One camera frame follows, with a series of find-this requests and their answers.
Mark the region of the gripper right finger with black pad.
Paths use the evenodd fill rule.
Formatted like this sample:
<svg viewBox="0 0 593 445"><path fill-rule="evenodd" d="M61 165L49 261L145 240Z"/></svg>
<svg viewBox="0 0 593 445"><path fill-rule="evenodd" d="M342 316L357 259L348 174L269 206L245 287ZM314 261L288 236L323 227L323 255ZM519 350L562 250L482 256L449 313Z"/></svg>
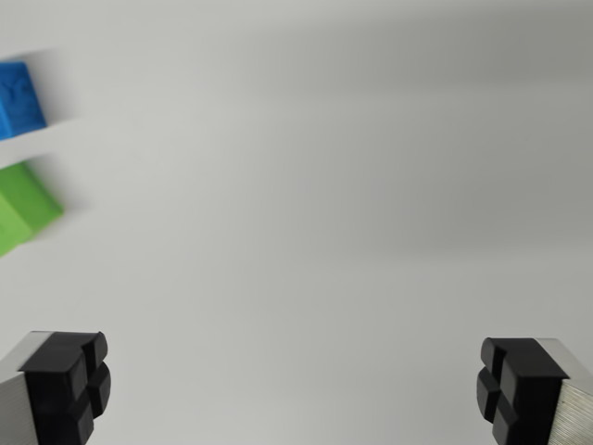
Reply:
<svg viewBox="0 0 593 445"><path fill-rule="evenodd" d="M592 373L556 338L486 338L476 399L498 444L592 442Z"/></svg>

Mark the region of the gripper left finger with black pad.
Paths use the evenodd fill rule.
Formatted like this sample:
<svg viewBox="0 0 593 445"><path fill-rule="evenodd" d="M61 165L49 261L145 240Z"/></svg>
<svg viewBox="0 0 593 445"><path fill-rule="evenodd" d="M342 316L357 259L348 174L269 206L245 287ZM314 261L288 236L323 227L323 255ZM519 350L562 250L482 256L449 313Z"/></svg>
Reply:
<svg viewBox="0 0 593 445"><path fill-rule="evenodd" d="M83 445L108 404L101 332L31 331L1 359L1 442Z"/></svg>

